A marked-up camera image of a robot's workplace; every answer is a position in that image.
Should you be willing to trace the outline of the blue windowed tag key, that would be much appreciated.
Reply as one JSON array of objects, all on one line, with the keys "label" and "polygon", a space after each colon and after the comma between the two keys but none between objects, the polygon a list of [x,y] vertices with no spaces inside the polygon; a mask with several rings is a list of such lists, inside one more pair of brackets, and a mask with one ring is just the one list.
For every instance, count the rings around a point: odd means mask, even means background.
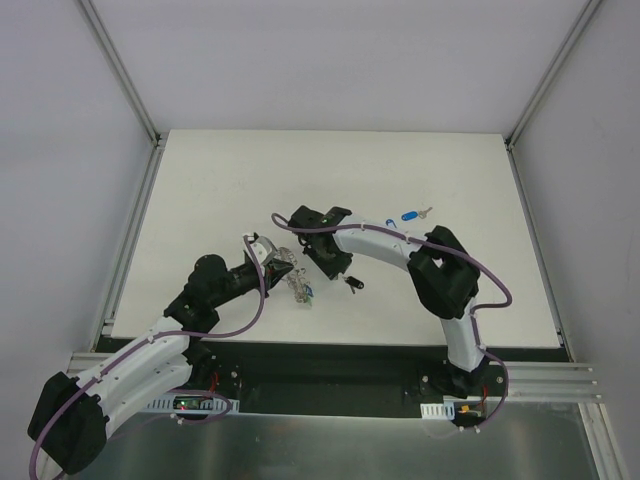
[{"label": "blue windowed tag key", "polygon": [[343,281],[347,284],[353,294],[364,289],[364,282],[354,276],[344,276]]}]

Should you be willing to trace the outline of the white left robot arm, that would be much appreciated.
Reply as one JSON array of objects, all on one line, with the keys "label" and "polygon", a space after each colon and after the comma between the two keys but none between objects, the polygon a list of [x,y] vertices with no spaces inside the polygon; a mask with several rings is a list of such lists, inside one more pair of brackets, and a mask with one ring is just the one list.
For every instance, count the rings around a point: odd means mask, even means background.
[{"label": "white left robot arm", "polygon": [[150,401],[174,388],[204,387],[210,363],[201,339],[213,337],[217,307],[250,291],[266,298],[293,266],[247,247],[243,264],[227,268],[218,255],[198,259],[182,291],[142,335],[74,377],[58,372],[43,386],[27,428],[35,445],[29,476],[46,453],[67,474],[86,468],[107,440]]}]

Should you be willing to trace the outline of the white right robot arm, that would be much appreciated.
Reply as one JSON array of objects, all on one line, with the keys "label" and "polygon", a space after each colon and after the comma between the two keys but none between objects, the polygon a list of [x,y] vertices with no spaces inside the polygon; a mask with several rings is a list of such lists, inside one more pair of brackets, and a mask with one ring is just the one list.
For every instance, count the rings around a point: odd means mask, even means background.
[{"label": "white right robot arm", "polygon": [[284,227],[331,280],[347,271],[355,254],[407,272],[421,305],[440,320],[446,340],[447,360],[441,373],[430,376],[432,386],[465,398],[484,385],[487,361],[471,319],[480,271],[449,229],[437,226],[418,238],[348,209],[334,207],[323,214],[306,206],[285,220]]}]

